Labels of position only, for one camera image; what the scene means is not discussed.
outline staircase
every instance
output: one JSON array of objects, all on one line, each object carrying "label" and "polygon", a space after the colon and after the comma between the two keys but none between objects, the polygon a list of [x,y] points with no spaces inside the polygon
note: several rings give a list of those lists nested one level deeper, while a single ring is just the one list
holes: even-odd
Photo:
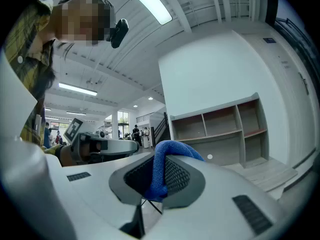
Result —
[{"label": "staircase", "polygon": [[171,140],[169,124],[168,124],[168,116],[167,113],[164,112],[164,118],[159,123],[159,125],[154,128],[150,128],[150,135],[152,146],[155,148],[159,142]]},{"label": "staircase", "polygon": [[171,140],[170,130],[169,130],[169,126],[167,126],[156,144],[162,141],[170,141],[170,140]]}]

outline plaid shirt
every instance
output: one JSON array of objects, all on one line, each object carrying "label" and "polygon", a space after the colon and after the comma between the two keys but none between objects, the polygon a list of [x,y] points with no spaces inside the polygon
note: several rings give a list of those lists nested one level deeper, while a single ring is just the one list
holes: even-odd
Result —
[{"label": "plaid shirt", "polygon": [[[42,47],[42,52],[28,53],[37,33],[41,31],[49,22],[53,9],[52,0],[35,0],[22,12],[4,42],[4,52],[12,69],[19,77],[23,85],[37,99],[29,118],[21,132],[24,141],[32,142],[38,146],[43,146],[45,132],[45,94],[36,94],[34,87],[41,76],[49,68],[50,53],[53,51],[53,41],[47,42]],[[39,114],[42,117],[40,135],[34,130],[35,118]],[[47,149],[49,154],[55,153],[58,146],[53,150]]]}]

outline person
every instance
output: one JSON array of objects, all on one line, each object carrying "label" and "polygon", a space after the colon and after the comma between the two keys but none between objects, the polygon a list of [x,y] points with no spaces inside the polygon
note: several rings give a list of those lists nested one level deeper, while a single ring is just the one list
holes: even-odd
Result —
[{"label": "person", "polygon": [[50,149],[50,131],[49,131],[49,123],[45,123],[45,128],[44,128],[44,141],[43,145],[47,148]]},{"label": "person", "polygon": [[144,136],[149,136],[149,130],[147,127],[144,128],[144,132],[143,132]]},{"label": "person", "polygon": [[59,144],[60,143],[60,139],[61,139],[60,131],[57,131],[56,132],[56,137],[55,137],[55,143]]},{"label": "person", "polygon": [[141,139],[140,139],[140,131],[138,129],[138,125],[134,126],[134,128],[132,130],[132,134],[134,136],[135,141],[139,143],[140,147],[142,147],[142,143],[141,143]]},{"label": "person", "polygon": [[52,129],[49,128],[49,133],[50,133],[50,136],[49,136],[50,146],[52,146],[52,145],[53,145],[53,142],[54,142],[54,137],[53,137],[53,135],[51,134],[51,132],[52,132]]},{"label": "person", "polygon": [[[93,46],[109,42],[115,19],[114,6],[108,0],[60,0],[56,6],[52,0],[33,0],[26,6],[3,44],[12,69],[37,100],[20,134],[24,141],[40,147],[44,143],[45,92],[55,80],[53,42],[61,42],[58,48],[68,43],[64,56],[75,43]],[[36,115],[42,117],[40,134],[35,130]],[[62,166],[73,165],[67,147],[56,145],[44,152],[59,157]]]}]

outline blue microfiber cloth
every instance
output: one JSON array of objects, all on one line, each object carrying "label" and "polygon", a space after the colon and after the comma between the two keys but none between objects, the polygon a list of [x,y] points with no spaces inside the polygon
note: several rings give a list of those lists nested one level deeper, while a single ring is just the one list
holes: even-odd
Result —
[{"label": "blue microfiber cloth", "polygon": [[168,193],[167,186],[164,185],[166,155],[182,155],[204,161],[201,155],[187,144],[174,140],[161,141],[155,147],[152,182],[144,194],[144,198],[148,200],[161,202]]}]

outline fluorescent light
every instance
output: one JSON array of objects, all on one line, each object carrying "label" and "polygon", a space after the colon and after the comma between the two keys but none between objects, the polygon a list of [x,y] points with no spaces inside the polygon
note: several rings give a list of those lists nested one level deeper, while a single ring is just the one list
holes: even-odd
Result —
[{"label": "fluorescent light", "polygon": [[62,82],[59,83],[59,87],[64,88],[64,89],[68,89],[68,90],[71,90],[71,91],[83,93],[83,94],[89,94],[89,95],[93,95],[93,96],[97,95],[96,91],[79,88],[79,87],[76,87],[76,86],[73,86],[73,85],[70,85],[70,84],[65,84],[65,83],[62,83]]},{"label": "fluorescent light", "polygon": [[67,111],[66,113],[67,114],[73,114],[73,115],[81,115],[81,116],[85,116],[86,115],[85,113],[77,113],[77,112],[70,112],[70,111]]},{"label": "fluorescent light", "polygon": [[143,3],[161,25],[172,20],[170,13],[160,0],[140,0],[140,2]]}]

